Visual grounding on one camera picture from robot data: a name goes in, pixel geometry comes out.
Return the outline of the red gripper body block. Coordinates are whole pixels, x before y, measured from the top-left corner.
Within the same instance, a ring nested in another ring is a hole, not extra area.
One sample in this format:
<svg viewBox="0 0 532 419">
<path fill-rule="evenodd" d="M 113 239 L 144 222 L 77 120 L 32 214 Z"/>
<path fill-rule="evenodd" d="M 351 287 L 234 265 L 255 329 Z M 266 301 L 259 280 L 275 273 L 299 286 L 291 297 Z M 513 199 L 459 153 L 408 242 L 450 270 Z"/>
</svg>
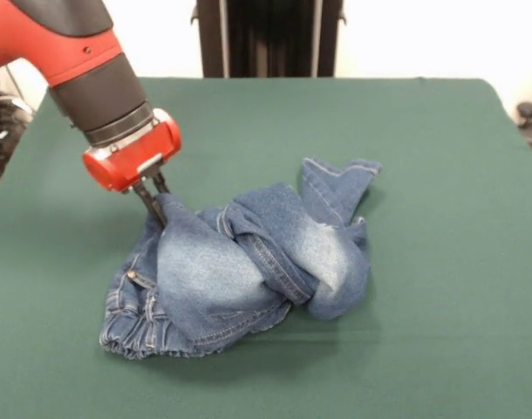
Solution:
<svg viewBox="0 0 532 419">
<path fill-rule="evenodd" d="M 102 148 L 90 147 L 82 162 L 103 189 L 123 192 L 160 167 L 181 149 L 181 132 L 174 119 L 155 108 L 153 118 L 140 130 Z"/>
</svg>

